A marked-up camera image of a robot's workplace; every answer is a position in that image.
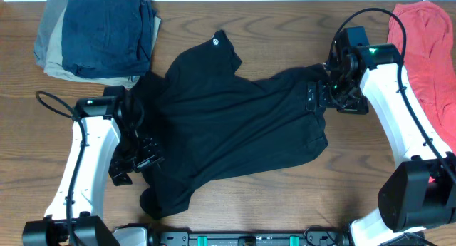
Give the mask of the black t-shirt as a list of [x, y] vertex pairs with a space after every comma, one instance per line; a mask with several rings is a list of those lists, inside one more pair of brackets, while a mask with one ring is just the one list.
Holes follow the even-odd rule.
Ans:
[[326, 76], [322, 65], [250, 81], [236, 75], [241, 64], [217, 31], [181, 53], [164, 76], [147, 73], [132, 87], [145, 111], [139, 132], [164, 155], [142, 174], [140, 206], [150, 217], [185, 211], [211, 180], [302, 165], [327, 147], [324, 110], [306, 107], [309, 84]]

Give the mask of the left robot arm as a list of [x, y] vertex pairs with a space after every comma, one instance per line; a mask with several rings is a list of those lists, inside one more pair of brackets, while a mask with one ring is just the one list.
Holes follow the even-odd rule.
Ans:
[[141, 102], [119, 96], [81, 98], [67, 108], [73, 121], [68, 161], [44, 218], [25, 224], [24, 245], [153, 245], [147, 225], [110, 231], [103, 222], [108, 180], [129, 185], [129, 173], [140, 173], [163, 161], [152, 138], [138, 135], [145, 119]]

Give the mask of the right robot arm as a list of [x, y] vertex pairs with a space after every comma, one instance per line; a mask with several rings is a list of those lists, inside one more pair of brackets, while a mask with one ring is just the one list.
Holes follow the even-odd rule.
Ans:
[[378, 193], [378, 207], [333, 237], [336, 245], [424, 243], [419, 232], [455, 222], [455, 154], [418, 103], [392, 44], [336, 41], [327, 81], [311, 82], [306, 108], [365, 113], [371, 104], [390, 143], [395, 171]]

